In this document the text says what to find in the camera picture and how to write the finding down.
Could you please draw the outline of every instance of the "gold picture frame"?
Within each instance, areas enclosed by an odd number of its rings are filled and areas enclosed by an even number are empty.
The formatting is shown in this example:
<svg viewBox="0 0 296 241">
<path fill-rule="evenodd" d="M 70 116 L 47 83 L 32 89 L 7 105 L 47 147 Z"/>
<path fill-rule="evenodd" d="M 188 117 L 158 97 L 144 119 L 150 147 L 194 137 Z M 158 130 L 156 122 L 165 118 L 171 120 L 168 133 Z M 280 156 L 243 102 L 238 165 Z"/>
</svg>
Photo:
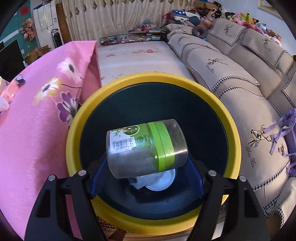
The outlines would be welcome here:
<svg viewBox="0 0 296 241">
<path fill-rule="evenodd" d="M 277 10 L 272 5 L 270 5 L 266 0 L 258 0 L 258 8 L 282 19 L 282 17 L 277 12 Z"/>
</svg>

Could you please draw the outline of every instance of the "curtain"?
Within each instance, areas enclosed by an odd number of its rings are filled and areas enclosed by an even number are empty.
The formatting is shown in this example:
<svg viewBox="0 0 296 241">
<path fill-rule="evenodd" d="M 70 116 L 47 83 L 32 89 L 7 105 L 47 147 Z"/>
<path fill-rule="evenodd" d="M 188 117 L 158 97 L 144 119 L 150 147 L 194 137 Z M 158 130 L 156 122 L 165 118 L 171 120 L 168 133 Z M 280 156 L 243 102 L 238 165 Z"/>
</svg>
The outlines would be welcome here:
<svg viewBox="0 0 296 241">
<path fill-rule="evenodd" d="M 173 9 L 186 9 L 189 0 L 62 0 L 72 40 L 97 40 L 127 33 L 149 19 L 158 27 Z"/>
</svg>

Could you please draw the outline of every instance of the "barcode number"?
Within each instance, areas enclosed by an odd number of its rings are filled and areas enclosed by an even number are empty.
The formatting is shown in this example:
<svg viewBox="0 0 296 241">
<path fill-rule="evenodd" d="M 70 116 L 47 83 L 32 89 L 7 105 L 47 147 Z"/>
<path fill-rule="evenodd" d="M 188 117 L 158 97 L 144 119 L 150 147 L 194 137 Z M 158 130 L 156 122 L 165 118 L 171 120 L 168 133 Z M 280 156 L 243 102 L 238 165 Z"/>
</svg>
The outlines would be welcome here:
<svg viewBox="0 0 296 241">
<path fill-rule="evenodd" d="M 119 150 L 119 149 L 129 148 L 129 147 L 136 147 L 136 142 L 134 137 L 113 141 L 113 150 Z"/>
</svg>

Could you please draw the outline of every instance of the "television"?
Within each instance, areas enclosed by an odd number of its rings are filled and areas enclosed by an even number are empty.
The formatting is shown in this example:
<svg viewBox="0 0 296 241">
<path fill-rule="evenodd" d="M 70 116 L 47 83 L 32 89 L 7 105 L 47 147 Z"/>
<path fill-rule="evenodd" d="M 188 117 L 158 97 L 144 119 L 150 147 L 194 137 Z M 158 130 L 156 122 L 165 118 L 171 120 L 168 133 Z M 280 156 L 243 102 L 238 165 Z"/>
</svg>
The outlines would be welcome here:
<svg viewBox="0 0 296 241">
<path fill-rule="evenodd" d="M 16 39 L 0 51 L 0 76 L 11 82 L 25 69 L 23 61 L 24 57 Z"/>
<path fill-rule="evenodd" d="M 1 42 L 1 43 L 0 43 L 0 51 L 1 51 L 2 49 L 4 49 L 4 42 Z"/>
</svg>

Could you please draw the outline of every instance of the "yellow rim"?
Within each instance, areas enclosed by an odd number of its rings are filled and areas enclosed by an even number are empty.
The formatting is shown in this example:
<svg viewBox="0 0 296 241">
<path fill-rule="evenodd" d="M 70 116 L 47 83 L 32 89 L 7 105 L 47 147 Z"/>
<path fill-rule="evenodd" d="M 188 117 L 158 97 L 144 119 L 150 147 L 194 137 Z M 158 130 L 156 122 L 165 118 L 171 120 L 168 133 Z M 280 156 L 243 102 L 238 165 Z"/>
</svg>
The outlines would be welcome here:
<svg viewBox="0 0 296 241">
<path fill-rule="evenodd" d="M 105 85 L 87 99 L 77 112 L 67 137 L 66 163 L 69 175 L 73 176 L 76 172 L 82 169 L 79 155 L 80 138 L 84 124 L 97 105 L 116 91 L 131 85 L 148 82 L 167 83 L 182 87 L 195 93 L 212 107 L 224 126 L 229 146 L 228 161 L 224 176 L 236 179 L 240 168 L 241 145 L 236 125 L 228 110 L 217 97 L 192 80 L 173 74 L 157 72 L 146 72 L 122 77 Z M 224 203 L 226 199 L 227 196 L 223 196 L 222 203 Z M 130 217 L 115 210 L 98 196 L 92 200 L 92 205 L 96 215 L 112 225 L 130 232 L 145 235 L 166 235 L 191 228 L 196 222 L 201 208 L 198 207 L 191 212 L 171 219 L 145 220 Z"/>
</svg>

